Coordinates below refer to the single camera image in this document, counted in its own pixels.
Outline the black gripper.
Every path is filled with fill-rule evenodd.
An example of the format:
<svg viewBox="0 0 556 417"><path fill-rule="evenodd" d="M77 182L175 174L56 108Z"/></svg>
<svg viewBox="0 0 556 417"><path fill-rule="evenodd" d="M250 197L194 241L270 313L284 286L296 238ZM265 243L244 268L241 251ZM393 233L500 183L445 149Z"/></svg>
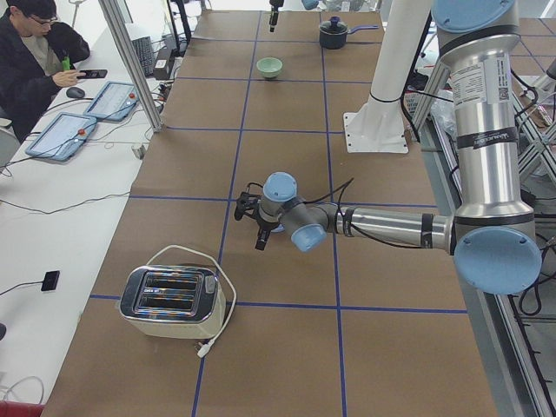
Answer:
<svg viewBox="0 0 556 417"><path fill-rule="evenodd" d="M268 222L262 218L258 218L256 222L259 230L255 241L255 249L264 250L268 243L271 231L279 226L279 222Z"/></svg>
<svg viewBox="0 0 556 417"><path fill-rule="evenodd" d="M278 23L279 10L283 6L283 0L269 0L271 6L271 13L269 18L269 31L271 33L275 32L275 27Z"/></svg>

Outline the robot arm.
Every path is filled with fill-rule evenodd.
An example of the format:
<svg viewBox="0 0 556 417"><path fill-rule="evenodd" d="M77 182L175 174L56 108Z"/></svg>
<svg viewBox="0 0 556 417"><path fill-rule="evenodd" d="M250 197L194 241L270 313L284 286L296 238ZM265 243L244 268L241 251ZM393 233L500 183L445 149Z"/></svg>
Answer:
<svg viewBox="0 0 556 417"><path fill-rule="evenodd" d="M269 17L268 25L269 25L269 31L271 33L275 32L275 28L278 24L280 8L284 5L284 3L285 3L284 0L270 0L269 1L270 17ZM318 6L319 1L318 0L301 0L301 3L303 5L303 7L305 8L305 10L313 10Z"/></svg>
<svg viewBox="0 0 556 417"><path fill-rule="evenodd" d="M450 216L310 205L296 180L276 172L251 203L264 249L283 227L307 252L328 234L363 236L402 248L441 248L460 278L497 295L521 292L542 266L533 209L520 196L509 54L519 41L513 1L395 1L387 21L368 101L344 116L351 152L401 152L398 104L405 91L411 52L427 19L438 28L440 60L453 88L461 205Z"/></svg>

